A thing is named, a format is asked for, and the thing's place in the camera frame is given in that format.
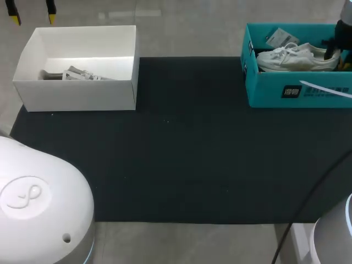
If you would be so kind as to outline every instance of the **open cardboard box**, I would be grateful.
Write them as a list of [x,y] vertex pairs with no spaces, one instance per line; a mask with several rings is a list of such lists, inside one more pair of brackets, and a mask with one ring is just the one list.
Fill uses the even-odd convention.
[[[241,64],[249,105],[269,108],[352,108],[352,99],[349,98],[352,96],[350,71],[259,71],[256,54],[273,49],[267,40],[278,28],[297,37],[300,44],[309,42],[318,48],[326,48],[322,40],[329,40],[335,34],[333,24],[247,24]],[[304,82],[326,90],[316,89]]]
[[[37,28],[13,83],[30,112],[135,110],[137,47],[136,26]],[[113,80],[41,80],[71,65]]]

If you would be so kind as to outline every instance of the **white paper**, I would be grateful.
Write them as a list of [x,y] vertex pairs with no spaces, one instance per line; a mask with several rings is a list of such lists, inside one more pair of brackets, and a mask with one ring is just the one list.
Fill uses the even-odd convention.
[[273,48],[280,48],[290,42],[296,43],[298,45],[299,39],[282,30],[281,28],[278,28],[266,43]]

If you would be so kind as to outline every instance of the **robot logo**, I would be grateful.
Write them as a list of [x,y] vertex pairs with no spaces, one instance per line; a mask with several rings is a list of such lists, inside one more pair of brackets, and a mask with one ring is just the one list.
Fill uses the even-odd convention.
[[10,181],[0,193],[0,208],[10,218],[29,219],[41,214],[51,202],[49,185],[38,177]]

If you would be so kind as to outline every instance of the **tile floor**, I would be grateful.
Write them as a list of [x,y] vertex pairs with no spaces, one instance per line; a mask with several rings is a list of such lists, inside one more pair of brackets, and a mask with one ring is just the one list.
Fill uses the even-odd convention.
[[[141,56],[238,56],[248,22],[336,23],[344,0],[56,0],[55,26],[136,24]],[[0,1],[0,129],[21,107],[12,77],[34,28],[50,26],[44,0]],[[99,223],[95,263],[269,263],[273,225]]]
[[277,245],[271,224],[97,223],[96,239],[94,264],[271,263]]

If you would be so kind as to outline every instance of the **black mat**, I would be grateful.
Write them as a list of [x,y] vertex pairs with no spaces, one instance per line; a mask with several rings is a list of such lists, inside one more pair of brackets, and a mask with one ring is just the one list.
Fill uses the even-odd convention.
[[[141,58],[136,112],[20,111],[11,136],[84,174],[97,221],[288,222],[351,148],[352,110],[254,109],[239,58]],[[308,204],[352,192],[352,160]]]

